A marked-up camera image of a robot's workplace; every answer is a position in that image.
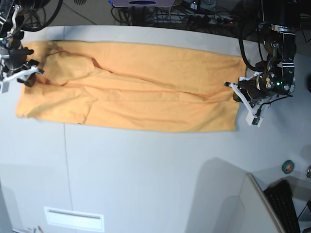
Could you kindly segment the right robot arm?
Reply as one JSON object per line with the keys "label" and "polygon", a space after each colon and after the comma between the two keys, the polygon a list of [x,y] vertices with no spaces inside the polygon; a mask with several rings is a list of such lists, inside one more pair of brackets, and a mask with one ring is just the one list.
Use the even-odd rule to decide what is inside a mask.
{"label": "right robot arm", "polygon": [[38,32],[49,26],[58,15],[63,1],[59,0],[52,16],[36,27],[29,26],[31,17],[44,10],[48,0],[2,0],[0,2],[0,92],[6,93],[9,84],[17,81],[27,87],[36,82],[36,74],[43,74],[43,65],[30,59],[33,49],[23,46],[25,32]]}

